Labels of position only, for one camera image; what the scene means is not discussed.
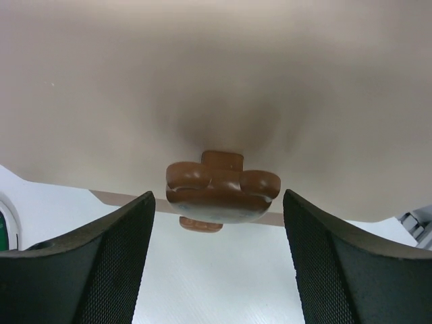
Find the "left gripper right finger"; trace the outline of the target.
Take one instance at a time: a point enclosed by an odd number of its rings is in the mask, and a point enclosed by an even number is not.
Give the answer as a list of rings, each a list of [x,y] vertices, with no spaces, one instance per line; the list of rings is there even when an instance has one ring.
[[[292,190],[283,218],[305,323],[431,322],[431,251],[368,233]]]

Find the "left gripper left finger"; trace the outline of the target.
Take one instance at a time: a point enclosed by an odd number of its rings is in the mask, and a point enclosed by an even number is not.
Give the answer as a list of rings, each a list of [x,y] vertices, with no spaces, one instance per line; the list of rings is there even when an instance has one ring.
[[[1,253],[2,323],[131,323],[155,218],[146,192],[26,250]]]

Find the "green sneaker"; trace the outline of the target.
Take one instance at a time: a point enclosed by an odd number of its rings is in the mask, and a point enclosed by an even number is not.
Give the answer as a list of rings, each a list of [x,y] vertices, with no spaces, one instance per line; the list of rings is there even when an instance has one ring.
[[[1,251],[22,248],[22,226],[12,201],[1,192]]]

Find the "bear knob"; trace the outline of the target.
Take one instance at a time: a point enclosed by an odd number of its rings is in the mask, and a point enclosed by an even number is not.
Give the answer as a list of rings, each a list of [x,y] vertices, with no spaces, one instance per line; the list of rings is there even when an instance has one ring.
[[[245,170],[242,155],[221,151],[173,163],[165,179],[166,199],[180,216],[223,226],[260,219],[281,190],[278,175]]]
[[[180,216],[179,223],[180,226],[185,230],[200,232],[200,233],[213,234],[219,232],[223,228],[222,224],[197,221],[183,216]]]

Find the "beige drawer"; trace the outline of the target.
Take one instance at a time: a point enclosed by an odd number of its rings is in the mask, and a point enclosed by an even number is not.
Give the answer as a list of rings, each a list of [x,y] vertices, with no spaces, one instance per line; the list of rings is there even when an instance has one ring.
[[[430,205],[431,2],[1,2],[2,166],[163,198],[205,150],[345,219]]]

